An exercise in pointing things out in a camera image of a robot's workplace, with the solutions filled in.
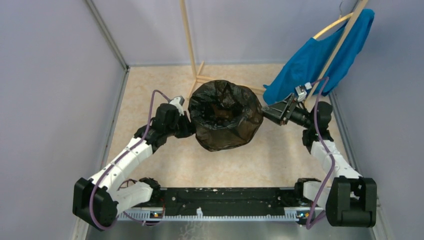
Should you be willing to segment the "black trash bag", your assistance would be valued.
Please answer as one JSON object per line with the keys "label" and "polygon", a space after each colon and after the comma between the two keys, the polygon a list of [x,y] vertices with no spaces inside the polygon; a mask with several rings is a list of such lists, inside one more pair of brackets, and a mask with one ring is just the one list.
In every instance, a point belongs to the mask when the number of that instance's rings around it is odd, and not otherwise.
{"label": "black trash bag", "polygon": [[198,143],[210,152],[248,144],[263,123],[262,104],[248,87],[212,80],[196,89],[188,103]]}

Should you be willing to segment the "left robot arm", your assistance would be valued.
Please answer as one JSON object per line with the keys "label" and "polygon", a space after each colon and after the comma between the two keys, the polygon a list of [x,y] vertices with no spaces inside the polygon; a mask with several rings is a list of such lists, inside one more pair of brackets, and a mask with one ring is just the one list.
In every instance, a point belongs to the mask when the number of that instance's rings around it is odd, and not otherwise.
{"label": "left robot arm", "polygon": [[128,145],[108,165],[90,178],[74,185],[72,213],[100,231],[110,229],[118,216],[141,203],[154,207],[160,193],[153,184],[139,180],[121,189],[129,175],[152,156],[169,137],[188,138],[194,134],[180,96],[156,109],[155,116],[139,128]]}

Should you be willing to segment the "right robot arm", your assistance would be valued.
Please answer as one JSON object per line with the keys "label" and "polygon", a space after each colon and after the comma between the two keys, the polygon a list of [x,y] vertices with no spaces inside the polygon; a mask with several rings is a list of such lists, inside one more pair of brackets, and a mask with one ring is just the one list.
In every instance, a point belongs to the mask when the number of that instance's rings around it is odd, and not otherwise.
{"label": "right robot arm", "polygon": [[319,99],[308,111],[292,93],[262,108],[263,116],[280,126],[291,121],[303,127],[303,145],[326,172],[323,181],[303,182],[293,192],[294,202],[299,206],[312,202],[311,213],[322,208],[317,219],[326,218],[333,227],[372,228],[377,221],[377,183],[357,172],[337,149],[328,129],[332,112],[332,105]]}

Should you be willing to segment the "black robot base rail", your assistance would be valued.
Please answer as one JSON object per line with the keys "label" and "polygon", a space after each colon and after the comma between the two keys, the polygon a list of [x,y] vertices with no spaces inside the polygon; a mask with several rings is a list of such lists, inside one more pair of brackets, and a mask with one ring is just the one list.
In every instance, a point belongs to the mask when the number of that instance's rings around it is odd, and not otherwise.
{"label": "black robot base rail", "polygon": [[198,209],[206,217],[283,216],[289,208],[311,206],[294,187],[168,187],[136,205],[159,208],[167,217],[194,216]]}

